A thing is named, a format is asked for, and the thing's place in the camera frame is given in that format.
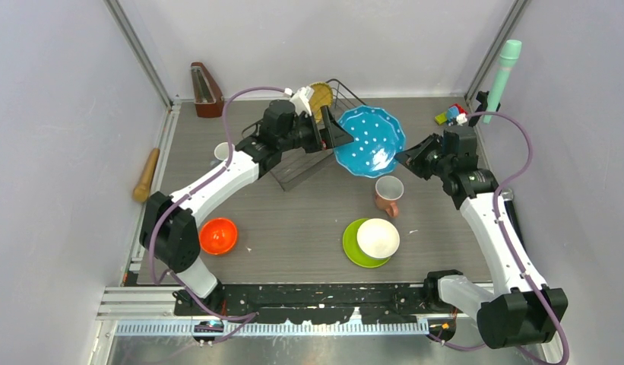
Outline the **blue polka dot plate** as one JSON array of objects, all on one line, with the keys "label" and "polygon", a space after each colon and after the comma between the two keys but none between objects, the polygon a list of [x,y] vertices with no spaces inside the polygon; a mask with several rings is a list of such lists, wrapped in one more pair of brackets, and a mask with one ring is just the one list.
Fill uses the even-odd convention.
[{"label": "blue polka dot plate", "polygon": [[394,156],[405,149],[399,120],[385,109],[361,105],[346,111],[338,124],[353,141],[334,149],[337,163],[354,176],[378,178],[394,171]]}]

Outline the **pink ceramic mug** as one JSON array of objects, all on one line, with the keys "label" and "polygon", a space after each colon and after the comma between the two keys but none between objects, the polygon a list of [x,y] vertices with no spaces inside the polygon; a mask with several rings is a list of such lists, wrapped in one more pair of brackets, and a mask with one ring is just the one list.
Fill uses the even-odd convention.
[{"label": "pink ceramic mug", "polygon": [[399,215],[398,200],[404,194],[404,184],[395,176],[382,176],[375,183],[375,205],[389,217]]}]

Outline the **yellow woven bamboo plate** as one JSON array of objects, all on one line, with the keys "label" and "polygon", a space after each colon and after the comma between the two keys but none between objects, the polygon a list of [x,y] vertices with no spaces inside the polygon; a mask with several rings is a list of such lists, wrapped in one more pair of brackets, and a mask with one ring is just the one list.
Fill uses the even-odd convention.
[{"label": "yellow woven bamboo plate", "polygon": [[332,104],[334,93],[332,87],[327,82],[319,81],[309,86],[313,91],[312,96],[309,98],[310,109],[316,123],[320,123],[322,121],[321,108]]}]

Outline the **white ribbed bowl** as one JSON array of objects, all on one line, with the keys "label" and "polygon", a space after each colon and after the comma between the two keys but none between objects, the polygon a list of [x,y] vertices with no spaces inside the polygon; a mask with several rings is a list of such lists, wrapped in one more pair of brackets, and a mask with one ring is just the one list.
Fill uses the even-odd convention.
[{"label": "white ribbed bowl", "polygon": [[356,232],[356,242],[360,250],[373,259],[387,259],[394,255],[400,246],[400,234],[390,221],[372,218],[360,225]]}]

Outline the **orange bowl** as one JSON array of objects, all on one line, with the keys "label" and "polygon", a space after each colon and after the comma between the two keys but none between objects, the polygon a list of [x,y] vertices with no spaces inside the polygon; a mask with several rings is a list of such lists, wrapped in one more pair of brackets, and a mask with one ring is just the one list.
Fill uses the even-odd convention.
[{"label": "orange bowl", "polygon": [[199,230],[199,245],[210,255],[223,255],[232,250],[238,240],[238,228],[225,217],[207,221]]}]

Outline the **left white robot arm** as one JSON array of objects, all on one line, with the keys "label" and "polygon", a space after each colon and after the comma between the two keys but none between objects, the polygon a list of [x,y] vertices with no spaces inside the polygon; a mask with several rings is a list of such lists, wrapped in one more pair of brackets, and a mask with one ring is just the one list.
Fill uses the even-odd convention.
[{"label": "left white robot arm", "polygon": [[307,154],[354,141],[327,106],[322,124],[289,100],[273,100],[258,121],[257,132],[236,144],[229,157],[191,185],[146,201],[139,240],[151,259],[159,259],[194,294],[193,304],[205,315],[222,305],[220,283],[200,257],[198,228],[219,205],[241,188],[262,178],[281,162],[284,152],[302,148]]}]

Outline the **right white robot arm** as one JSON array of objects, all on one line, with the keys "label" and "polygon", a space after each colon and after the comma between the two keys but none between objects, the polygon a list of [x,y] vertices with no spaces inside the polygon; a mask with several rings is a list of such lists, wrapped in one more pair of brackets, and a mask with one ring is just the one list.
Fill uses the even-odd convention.
[{"label": "right white robot arm", "polygon": [[478,166],[477,135],[468,126],[449,126],[394,156],[419,178],[440,178],[477,239],[493,290],[474,284],[455,269],[431,271],[423,302],[433,312],[457,309],[477,323],[492,349],[553,340],[568,298],[551,288],[531,263],[515,232],[494,175]]}]

